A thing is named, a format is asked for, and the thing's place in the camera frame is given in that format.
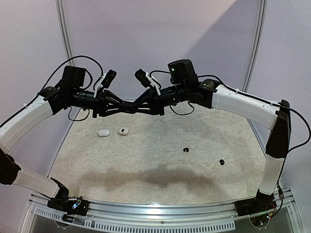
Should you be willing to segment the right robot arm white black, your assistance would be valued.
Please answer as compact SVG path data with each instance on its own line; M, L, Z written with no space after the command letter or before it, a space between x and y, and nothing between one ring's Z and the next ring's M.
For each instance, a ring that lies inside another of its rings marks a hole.
M270 130L265 147L266 162L259 189L254 198L235 202L238 216L266 212L276 207L274 190L283 193L279 179L289 152L291 134L290 105L249 95L224 84L214 75L199 81L193 64L182 59L168 64L172 86L162 89L151 72L139 69L135 77L148 90L135 101L135 108L150 115L163 115L164 107L180 102L198 104L208 109L224 110L253 120Z

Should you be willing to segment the white oval earbud charging case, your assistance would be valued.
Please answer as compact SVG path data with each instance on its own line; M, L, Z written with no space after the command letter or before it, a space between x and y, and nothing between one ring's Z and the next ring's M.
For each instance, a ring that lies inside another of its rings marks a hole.
M98 131L98 136L99 137L107 137L110 136L110 130L108 129L103 129Z

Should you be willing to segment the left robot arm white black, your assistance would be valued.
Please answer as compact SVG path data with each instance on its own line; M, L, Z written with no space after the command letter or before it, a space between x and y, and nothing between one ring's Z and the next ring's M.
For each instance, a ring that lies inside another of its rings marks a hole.
M94 92L83 88L85 68L66 66L62 79L55 87L38 93L33 103L25 106L16 116L0 128L0 183L22 186L49 198L47 206L67 215L86 216L90 202L82 197L69 197L69 190L54 178L46 178L18 164L9 155L10 150L26 133L40 122L71 106L99 113L102 106L101 91L108 88L117 73L109 70L101 75Z

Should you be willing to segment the black earbud charging case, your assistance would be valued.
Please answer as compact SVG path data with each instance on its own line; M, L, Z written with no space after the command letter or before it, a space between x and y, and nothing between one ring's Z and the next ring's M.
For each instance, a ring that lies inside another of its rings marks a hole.
M124 101L121 104L121 111L127 114L135 114L138 111L138 107L133 102Z

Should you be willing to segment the white stem earbud charging case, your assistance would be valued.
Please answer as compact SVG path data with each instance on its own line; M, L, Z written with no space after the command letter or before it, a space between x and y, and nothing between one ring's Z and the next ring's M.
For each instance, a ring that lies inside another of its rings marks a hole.
M119 128L118 135L127 136L129 134L129 130L127 128Z

